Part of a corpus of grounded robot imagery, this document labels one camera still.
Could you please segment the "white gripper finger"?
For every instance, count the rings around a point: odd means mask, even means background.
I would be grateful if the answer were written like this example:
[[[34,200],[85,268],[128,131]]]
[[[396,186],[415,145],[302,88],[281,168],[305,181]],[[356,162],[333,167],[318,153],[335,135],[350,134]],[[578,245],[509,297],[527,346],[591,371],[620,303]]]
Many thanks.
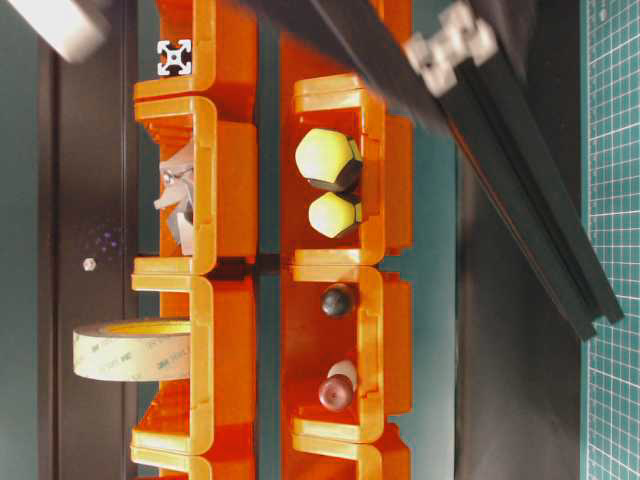
[[[81,63],[107,40],[109,1],[9,0],[8,3],[66,62]]]

